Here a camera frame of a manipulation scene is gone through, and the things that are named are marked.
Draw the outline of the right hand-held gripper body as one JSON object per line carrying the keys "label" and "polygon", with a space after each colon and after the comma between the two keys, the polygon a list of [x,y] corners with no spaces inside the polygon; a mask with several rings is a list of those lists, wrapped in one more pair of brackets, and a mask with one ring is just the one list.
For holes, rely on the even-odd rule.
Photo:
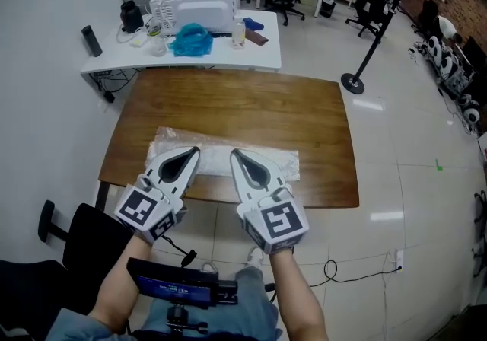
{"label": "right hand-held gripper body", "polygon": [[265,254],[291,249],[308,232],[308,220],[290,186],[237,207],[243,229]]}

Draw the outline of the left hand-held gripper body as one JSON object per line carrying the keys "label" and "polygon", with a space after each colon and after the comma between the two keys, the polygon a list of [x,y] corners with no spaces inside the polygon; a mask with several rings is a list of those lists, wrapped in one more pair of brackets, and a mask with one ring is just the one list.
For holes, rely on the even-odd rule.
{"label": "left hand-held gripper body", "polygon": [[114,215],[134,235],[153,244],[185,213],[183,195],[186,187],[161,183],[157,186],[147,175],[140,174],[134,185],[127,185]]}

